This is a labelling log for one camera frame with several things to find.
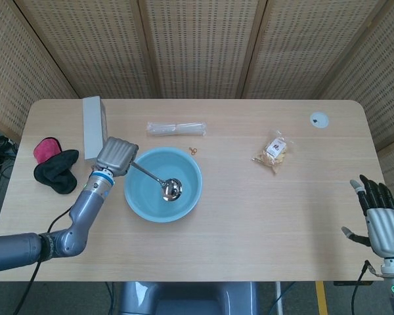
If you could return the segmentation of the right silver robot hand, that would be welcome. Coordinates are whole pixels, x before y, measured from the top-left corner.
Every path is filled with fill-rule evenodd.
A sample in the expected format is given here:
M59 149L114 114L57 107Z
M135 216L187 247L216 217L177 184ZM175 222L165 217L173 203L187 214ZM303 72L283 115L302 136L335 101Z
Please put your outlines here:
M364 215L368 235L360 236L343 226L341 231L349 240L370 247L383 259L394 258L394 199L391 190L365 175L351 180Z

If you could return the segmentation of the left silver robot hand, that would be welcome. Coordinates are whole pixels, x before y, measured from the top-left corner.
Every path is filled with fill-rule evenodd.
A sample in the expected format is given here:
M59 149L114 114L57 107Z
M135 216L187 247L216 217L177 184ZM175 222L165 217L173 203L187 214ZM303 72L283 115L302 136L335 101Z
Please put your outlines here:
M96 158L94 169L99 171L106 169L113 177L125 176L138 151L137 144L110 136Z

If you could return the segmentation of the metal ladle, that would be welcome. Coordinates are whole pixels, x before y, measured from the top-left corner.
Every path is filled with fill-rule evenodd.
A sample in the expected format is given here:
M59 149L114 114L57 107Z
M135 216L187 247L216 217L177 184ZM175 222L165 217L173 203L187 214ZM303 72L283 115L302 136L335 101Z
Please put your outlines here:
M141 167L139 164L135 163L134 161L132 161L130 165L138 169L142 173L146 174L150 178L154 179L156 182L160 184L162 188L162 197L165 201L176 201L177 199L180 198L183 192L183 187L179 179L169 178L167 180L162 180L158 178L156 175L153 175L151 172Z

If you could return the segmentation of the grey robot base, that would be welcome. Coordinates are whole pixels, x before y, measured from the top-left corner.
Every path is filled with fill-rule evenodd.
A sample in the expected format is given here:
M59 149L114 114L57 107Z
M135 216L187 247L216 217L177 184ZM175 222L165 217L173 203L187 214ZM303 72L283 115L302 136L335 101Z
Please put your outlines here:
M259 315L255 282L123 282L118 315Z

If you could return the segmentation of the light blue bowl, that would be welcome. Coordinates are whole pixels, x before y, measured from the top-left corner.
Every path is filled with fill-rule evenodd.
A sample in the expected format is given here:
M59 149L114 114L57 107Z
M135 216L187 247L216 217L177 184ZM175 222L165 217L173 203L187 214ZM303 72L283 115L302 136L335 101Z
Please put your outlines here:
M130 208L138 216L158 223L173 222L189 214L202 194L200 167L186 152L172 147L153 148L135 162L159 179L177 179L182 194L175 201L162 197L162 187L154 179L132 167L125 177L124 192Z

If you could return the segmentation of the white rectangular box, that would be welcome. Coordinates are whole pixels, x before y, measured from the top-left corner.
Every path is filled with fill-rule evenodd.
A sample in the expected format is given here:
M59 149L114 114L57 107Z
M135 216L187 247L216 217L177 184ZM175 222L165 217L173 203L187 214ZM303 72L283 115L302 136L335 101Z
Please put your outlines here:
M108 137L106 109L100 96L90 96L82 101L84 159L94 160Z

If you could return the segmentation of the black and pink cloth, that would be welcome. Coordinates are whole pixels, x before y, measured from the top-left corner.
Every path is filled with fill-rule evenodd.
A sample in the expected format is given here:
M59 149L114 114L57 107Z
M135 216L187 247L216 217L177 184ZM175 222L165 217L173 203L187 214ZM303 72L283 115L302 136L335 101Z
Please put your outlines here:
M33 170L36 181L51 187L57 194L69 194L77 186L77 179L71 172L72 165L79 157L78 150L63 150L54 137L47 137L33 149L37 166Z

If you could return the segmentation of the clear plastic tube package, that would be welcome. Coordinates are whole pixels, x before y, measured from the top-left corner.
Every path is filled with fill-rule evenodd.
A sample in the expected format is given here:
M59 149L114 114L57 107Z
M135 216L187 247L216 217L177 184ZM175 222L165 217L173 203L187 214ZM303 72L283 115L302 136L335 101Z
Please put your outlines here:
M154 123L148 122L146 131L152 136L197 135L206 134L206 123Z

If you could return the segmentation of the clear bag of snacks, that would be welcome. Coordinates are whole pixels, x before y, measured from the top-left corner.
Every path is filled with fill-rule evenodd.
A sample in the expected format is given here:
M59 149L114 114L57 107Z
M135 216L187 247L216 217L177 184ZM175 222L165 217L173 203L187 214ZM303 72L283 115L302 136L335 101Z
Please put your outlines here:
M253 155L252 161L277 174L286 157L293 154L294 147L295 142L280 130L270 130L266 142Z

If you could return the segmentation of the woven folding screen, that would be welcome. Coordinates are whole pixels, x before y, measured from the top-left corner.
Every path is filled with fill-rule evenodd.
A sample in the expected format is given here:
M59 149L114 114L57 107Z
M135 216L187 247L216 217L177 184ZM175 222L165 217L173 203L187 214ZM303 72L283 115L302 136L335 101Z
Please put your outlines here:
M355 100L394 192L394 0L0 0L0 131L96 94Z

